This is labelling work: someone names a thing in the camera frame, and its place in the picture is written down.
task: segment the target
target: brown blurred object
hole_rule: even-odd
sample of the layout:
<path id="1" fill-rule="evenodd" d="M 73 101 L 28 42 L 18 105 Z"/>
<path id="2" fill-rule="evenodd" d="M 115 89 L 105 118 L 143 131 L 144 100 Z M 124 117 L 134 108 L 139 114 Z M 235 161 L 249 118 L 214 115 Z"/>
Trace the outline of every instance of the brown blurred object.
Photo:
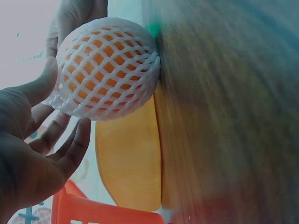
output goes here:
<path id="1" fill-rule="evenodd" d="M 143 0 L 176 223 L 299 223 L 298 12 L 297 0 Z"/>

